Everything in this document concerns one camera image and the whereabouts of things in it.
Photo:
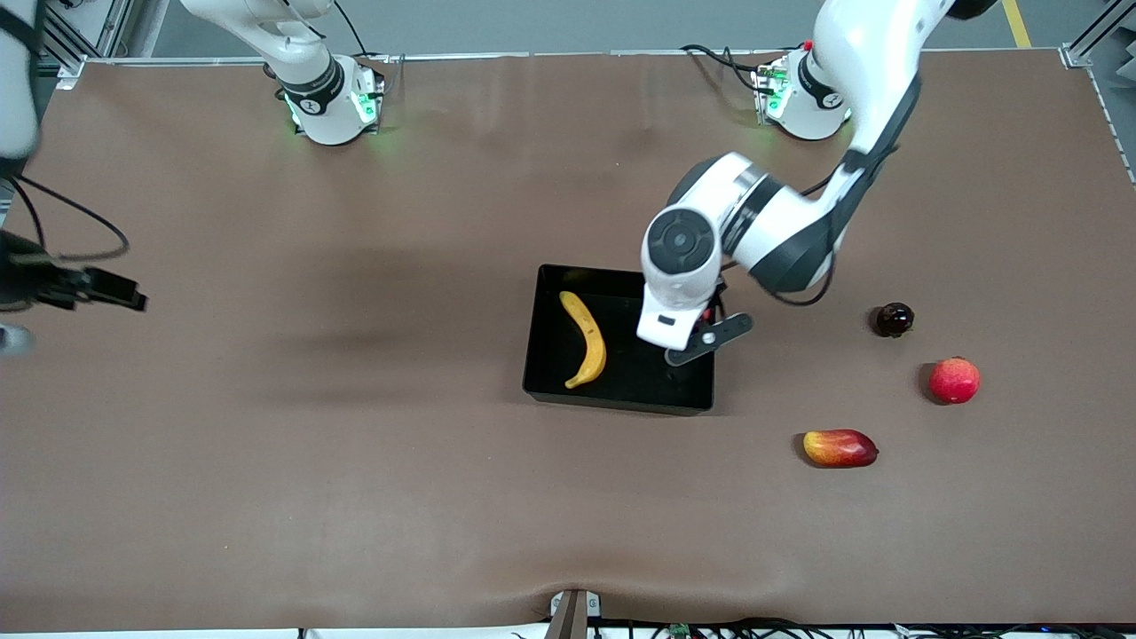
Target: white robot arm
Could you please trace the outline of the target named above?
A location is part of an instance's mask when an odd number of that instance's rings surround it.
[[[988,8],[993,0],[980,2]],[[722,256],[778,296],[825,276],[853,211],[914,109],[920,50],[951,10],[950,0],[824,3],[812,49],[794,77],[818,105],[836,93],[843,100],[829,98],[828,103],[851,108],[855,133],[840,166],[817,200],[737,153],[692,168],[643,238],[641,339],[669,349],[668,360],[676,364],[733,337],[699,332],[703,339],[692,339],[715,294]],[[744,330],[749,324],[746,317]],[[687,356],[673,359],[675,352]]]
[[[308,19],[332,0],[182,0],[199,18],[252,47],[284,88],[292,117],[312,141],[343,144],[378,123],[382,78],[348,56],[333,56]]]
[[[32,81],[43,40],[37,0],[0,0],[0,177],[16,173],[35,149],[39,122]]]

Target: brown table surface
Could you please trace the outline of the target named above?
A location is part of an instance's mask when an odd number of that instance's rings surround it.
[[[667,621],[1136,620],[1136,194],[1054,51],[924,59],[828,298],[729,272],[757,327],[695,418],[527,397],[537,267],[637,268],[693,163],[800,189],[846,131],[757,127],[682,57],[543,57],[408,64],[379,135],[320,148],[257,67],[90,65],[28,174],[122,225],[152,304],[12,318],[40,341],[0,373],[0,629],[515,623],[566,587]],[[52,249],[109,244],[40,208]],[[894,341],[864,323],[892,300]],[[936,406],[954,355],[982,393]],[[830,428],[879,460],[802,463]]]

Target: black cable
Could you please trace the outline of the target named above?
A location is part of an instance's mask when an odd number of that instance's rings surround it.
[[[737,64],[737,61],[734,60],[734,53],[730,52],[729,47],[726,47],[722,50],[722,53],[725,53],[726,55],[726,59],[729,60],[729,68],[734,69],[734,75],[737,76],[737,81],[742,83],[742,86],[745,86],[746,89],[749,89],[750,91],[753,91],[754,93],[761,93],[762,96],[772,96],[772,94],[775,94],[775,92],[774,92],[772,89],[766,89],[765,86],[758,86],[757,84],[753,84],[752,82],[750,82],[749,80],[746,80],[745,76],[742,75],[742,69],[738,68],[740,65]]]
[[[356,53],[356,56],[377,56],[377,53],[368,51],[367,48],[364,47],[362,39],[359,38],[359,32],[356,31],[354,23],[351,22],[351,18],[348,17],[348,13],[344,11],[343,7],[340,6],[340,0],[335,0],[334,3],[335,3],[335,9],[339,10],[341,16],[343,16],[343,22],[348,23],[348,28],[351,30],[351,35],[354,35],[356,44],[359,45],[359,52]]]
[[[769,639],[770,637],[772,637],[774,634],[777,634],[778,632],[780,632],[783,634],[788,634],[793,639],[801,639],[800,634],[793,632],[791,629],[787,629],[787,628],[776,628],[774,630],[770,630],[769,632],[766,632],[765,634],[758,634],[757,638],[758,639]]]
[[[743,64],[740,64],[740,63],[736,63],[736,61],[732,63],[732,61],[727,60],[726,58],[719,56],[718,53],[715,53],[713,51],[711,51],[710,49],[708,49],[707,47],[703,47],[701,44],[687,44],[686,47],[682,47],[682,50],[686,51],[686,52],[698,51],[700,53],[704,53],[711,60],[713,60],[713,61],[716,61],[716,63],[718,63],[720,65],[725,65],[727,67],[734,67],[734,68],[740,69],[740,70],[745,70],[745,72],[755,72],[755,70],[758,70],[758,67],[755,67],[755,66],[743,65]]]
[[[701,53],[705,53],[713,61],[734,69],[734,75],[737,76],[737,81],[741,82],[742,85],[745,86],[746,89],[749,89],[750,91],[754,91],[754,92],[761,93],[763,96],[772,96],[774,94],[774,91],[771,89],[766,89],[763,86],[757,86],[755,84],[753,84],[752,82],[750,82],[745,76],[742,75],[742,72],[755,73],[758,70],[758,67],[751,66],[751,65],[743,65],[743,64],[738,63],[737,60],[735,60],[734,59],[734,53],[733,53],[733,51],[729,50],[729,47],[726,47],[725,49],[722,49],[721,56],[719,56],[718,53],[715,53],[713,51],[711,51],[710,49],[708,49],[708,48],[705,48],[705,47],[703,47],[701,44],[687,44],[686,47],[683,47],[682,50],[686,51],[686,52],[699,51]]]
[[[816,632],[817,634],[821,636],[821,637],[822,637],[824,639],[833,639],[833,636],[832,636],[832,634],[829,634],[829,633],[825,632],[824,630],[821,630],[821,629],[817,628],[816,625],[803,625],[803,624],[797,624],[797,625],[799,625],[799,628],[800,628],[801,630],[803,630],[803,631],[805,632],[805,634],[808,634],[808,636],[809,636],[810,638],[812,637],[812,633],[813,633],[813,632]]]
[[[821,180],[820,182],[817,182],[812,186],[809,186],[808,189],[801,191],[801,194],[808,198],[809,196],[811,196],[811,194],[816,193],[817,191],[824,189],[825,186],[828,185],[828,181],[832,180],[833,175],[835,175],[835,174],[836,174],[836,169],[834,168],[833,172],[829,173],[828,175],[826,175],[824,180]]]
[[[35,239],[40,242],[40,248],[48,250],[48,240],[43,235],[43,222],[40,221],[40,211],[35,210],[35,205],[32,204],[32,198],[28,197],[27,191],[20,185],[15,179],[8,180],[11,184],[12,190],[19,194],[19,199],[24,201],[24,207],[27,208],[27,215],[32,218],[32,224],[35,225]]]
[[[884,151],[884,153],[879,157],[879,159],[877,159],[875,163],[872,163],[870,167],[867,168],[866,175],[879,171],[879,165],[883,164],[883,161],[887,159],[888,156],[891,156],[899,149],[900,149],[899,147],[892,147],[891,149]],[[833,169],[833,172],[828,174],[828,177],[825,177],[824,180],[818,182],[815,186],[805,189],[804,192],[801,194],[802,196],[812,194],[815,191],[817,191],[817,189],[820,189],[825,184],[828,184],[828,181],[832,180],[833,175],[835,174],[836,169]],[[826,233],[826,239],[828,242],[828,255],[829,255],[828,272],[825,273],[825,283],[820,285],[820,290],[817,291],[817,294],[812,296],[809,299],[790,299],[778,292],[770,292],[769,294],[772,296],[774,299],[776,299],[782,304],[787,304],[790,306],[804,307],[804,306],[812,306],[825,298],[825,296],[828,293],[828,289],[833,285],[833,276],[836,274],[836,222],[833,219],[833,211],[828,211],[828,232]]]
[[[9,305],[0,306],[0,314],[23,313],[25,310],[31,309],[33,306],[35,305],[33,305],[27,300],[22,300]]]
[[[295,14],[295,17],[300,18],[300,22],[303,24],[303,26],[308,27],[308,31],[316,34],[316,38],[320,40],[327,40],[327,36],[316,31],[316,27],[311,26],[311,23],[309,23],[300,11],[295,10],[295,7],[293,7],[292,3],[289,2],[289,0],[281,0],[281,2],[284,2],[284,6],[291,9],[292,13]]]
[[[85,207],[85,206],[76,202],[75,200],[68,198],[67,196],[64,196],[62,193],[60,193],[60,192],[58,192],[58,191],[56,191],[56,190],[53,190],[53,189],[51,189],[49,186],[44,186],[43,184],[40,184],[35,180],[32,180],[31,177],[27,177],[27,176],[25,176],[23,174],[16,175],[16,180],[19,180],[20,182],[23,182],[23,183],[25,183],[25,184],[27,184],[30,186],[35,188],[36,190],[39,190],[42,193],[51,196],[52,198],[55,198],[55,199],[64,202],[65,205],[67,205],[67,206],[74,208],[74,209],[78,210],[80,213],[83,213],[84,215],[86,215],[91,219],[94,219],[99,224],[106,226],[107,230],[109,230],[111,233],[115,234],[116,238],[118,238],[118,248],[112,249],[112,250],[108,250],[108,251],[101,251],[101,252],[57,255],[57,256],[53,256],[53,257],[52,256],[48,256],[48,255],[12,256],[10,258],[10,259],[12,259],[12,262],[16,262],[17,258],[24,258],[24,257],[27,258],[27,262],[25,262],[24,259],[20,259],[20,262],[25,263],[25,264],[28,263],[28,262],[32,262],[32,263],[35,263],[35,262],[98,262],[98,260],[102,260],[102,259],[112,259],[112,258],[116,258],[116,257],[120,257],[123,255],[126,255],[126,252],[131,250],[131,241],[130,241],[130,239],[126,238],[126,234],[123,233],[122,230],[118,229],[118,226],[115,226],[106,217],[102,217],[98,213],[94,213],[90,208],[87,208],[87,207]]]
[[[1011,632],[1017,632],[1019,630],[1029,630],[1034,625],[1036,624],[1020,623],[1018,625],[1011,625],[1008,628],[1003,628],[1001,630],[983,630],[980,628],[976,628],[972,625],[963,625],[960,630],[954,630],[954,629],[938,628],[935,625],[913,624],[910,625],[909,629],[926,631],[925,633],[921,634],[912,634],[910,639],[1001,639],[1005,634],[1009,634]],[[1049,628],[1060,628],[1060,626],[1050,625]],[[1077,634],[1081,639],[1089,639],[1088,637],[1086,637],[1086,633],[1079,629],[1072,626],[1066,626],[1066,628],[1068,629],[1068,631],[1072,632],[1074,634]]]

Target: yellow banana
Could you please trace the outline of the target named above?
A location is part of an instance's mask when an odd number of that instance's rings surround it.
[[[580,384],[594,382],[600,376],[603,366],[608,363],[608,348],[603,343],[603,335],[600,334],[600,327],[595,325],[592,312],[584,306],[584,300],[579,299],[579,296],[560,291],[560,304],[576,321],[576,325],[584,333],[584,341],[587,345],[587,354],[584,356],[584,362],[579,364],[576,376],[565,382],[565,388],[574,389]]]

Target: red apple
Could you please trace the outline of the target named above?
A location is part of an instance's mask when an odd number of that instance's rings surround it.
[[[804,454],[828,468],[854,468],[875,462],[879,449],[862,432],[840,429],[804,433]]]
[[[978,392],[982,380],[977,366],[961,357],[952,357],[935,365],[927,385],[935,397],[947,404],[964,404]]]

